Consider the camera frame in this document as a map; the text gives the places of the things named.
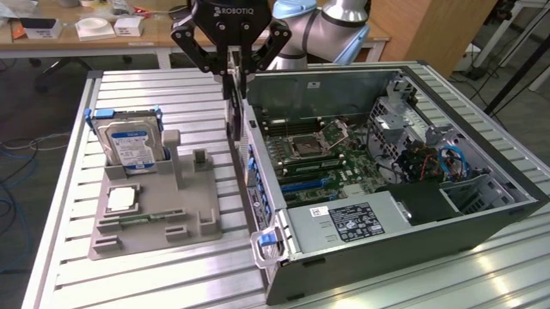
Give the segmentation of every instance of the motherboard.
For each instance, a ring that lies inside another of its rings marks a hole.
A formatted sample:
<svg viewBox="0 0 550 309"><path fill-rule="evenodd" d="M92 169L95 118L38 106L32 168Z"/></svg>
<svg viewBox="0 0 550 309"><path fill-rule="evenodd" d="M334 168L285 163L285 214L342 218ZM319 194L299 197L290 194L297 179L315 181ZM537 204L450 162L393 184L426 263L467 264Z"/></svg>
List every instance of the motherboard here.
<svg viewBox="0 0 550 309"><path fill-rule="evenodd" d="M263 128L289 208L370 194L386 184L361 128L345 119L327 124L321 119L271 123Z"/></svg>

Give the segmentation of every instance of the blue hard drive label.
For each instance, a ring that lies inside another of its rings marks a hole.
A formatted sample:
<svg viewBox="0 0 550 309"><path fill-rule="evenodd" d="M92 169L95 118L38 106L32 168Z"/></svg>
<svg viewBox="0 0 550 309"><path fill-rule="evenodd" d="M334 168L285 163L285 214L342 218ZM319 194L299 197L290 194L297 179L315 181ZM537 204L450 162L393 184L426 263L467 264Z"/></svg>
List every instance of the blue hard drive label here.
<svg viewBox="0 0 550 309"><path fill-rule="evenodd" d="M330 209L329 213L342 241L349 243L385 234L385 229L369 203Z"/></svg>
<svg viewBox="0 0 550 309"><path fill-rule="evenodd" d="M147 146L146 131L111 134L120 163L127 169L147 169L155 165L154 151Z"/></svg>

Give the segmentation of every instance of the gray holder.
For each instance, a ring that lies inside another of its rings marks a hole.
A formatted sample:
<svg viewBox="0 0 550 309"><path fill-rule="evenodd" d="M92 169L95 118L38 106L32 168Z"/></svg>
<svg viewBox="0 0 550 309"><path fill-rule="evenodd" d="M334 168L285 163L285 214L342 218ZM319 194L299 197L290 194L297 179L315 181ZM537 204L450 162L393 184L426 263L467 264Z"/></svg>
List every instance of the gray holder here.
<svg viewBox="0 0 550 309"><path fill-rule="evenodd" d="M211 241L222 237L214 162L206 149L178 156L179 130L164 130L170 159L156 172L127 175L122 165L106 166L88 258L123 256ZM132 187L130 209L107 211L110 193Z"/></svg>

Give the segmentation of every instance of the aluminum extrusion table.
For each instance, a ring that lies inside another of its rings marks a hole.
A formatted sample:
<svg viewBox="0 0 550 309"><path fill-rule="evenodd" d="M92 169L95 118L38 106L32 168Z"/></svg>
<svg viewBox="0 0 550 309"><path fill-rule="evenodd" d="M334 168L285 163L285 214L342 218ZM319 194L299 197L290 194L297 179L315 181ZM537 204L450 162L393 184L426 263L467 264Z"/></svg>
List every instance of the aluminum extrusion table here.
<svg viewBox="0 0 550 309"><path fill-rule="evenodd" d="M411 69L518 169L550 193L550 170L437 72ZM434 124L446 119L419 95ZM188 247L91 261L88 252L106 161L83 110L159 104L180 154L214 155L223 238ZM226 139L220 85L196 69L92 72L59 177L24 308L266 308ZM550 308L550 208L474 250L409 267L275 308Z"/></svg>

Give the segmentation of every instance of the power supply warning sticker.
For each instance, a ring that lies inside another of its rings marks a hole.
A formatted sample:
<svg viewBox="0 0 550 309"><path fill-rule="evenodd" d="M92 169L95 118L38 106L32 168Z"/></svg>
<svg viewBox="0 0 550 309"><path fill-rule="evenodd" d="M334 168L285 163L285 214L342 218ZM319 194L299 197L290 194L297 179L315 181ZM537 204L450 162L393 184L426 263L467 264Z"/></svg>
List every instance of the power supply warning sticker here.
<svg viewBox="0 0 550 309"><path fill-rule="evenodd" d="M369 203L329 210L341 239L350 242L385 234L381 222Z"/></svg>

